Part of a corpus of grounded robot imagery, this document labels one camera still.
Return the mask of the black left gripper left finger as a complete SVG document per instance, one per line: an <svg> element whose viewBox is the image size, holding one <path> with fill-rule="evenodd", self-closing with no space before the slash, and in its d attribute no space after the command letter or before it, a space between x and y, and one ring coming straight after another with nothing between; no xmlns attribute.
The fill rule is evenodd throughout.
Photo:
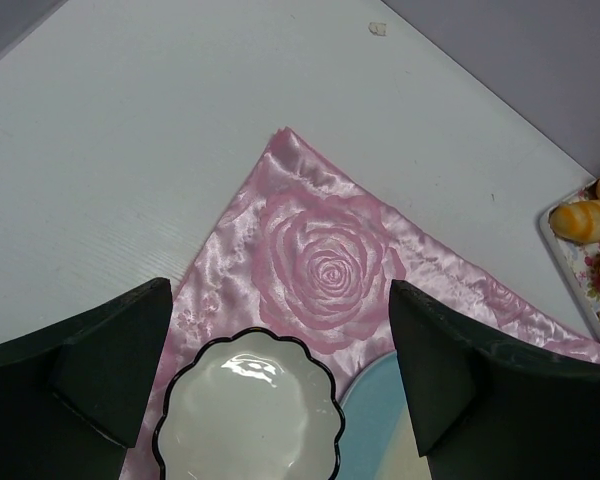
<svg viewBox="0 0 600 480"><path fill-rule="evenodd" d="M0 344L0 479L116 479L135 447L172 314L152 279Z"/></svg>

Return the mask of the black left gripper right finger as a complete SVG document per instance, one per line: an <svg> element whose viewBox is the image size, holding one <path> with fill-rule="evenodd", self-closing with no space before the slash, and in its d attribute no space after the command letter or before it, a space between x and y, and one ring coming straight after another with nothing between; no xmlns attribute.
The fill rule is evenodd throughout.
<svg viewBox="0 0 600 480"><path fill-rule="evenodd" d="M435 479L600 479L600 365L517 340L405 281L389 320Z"/></svg>

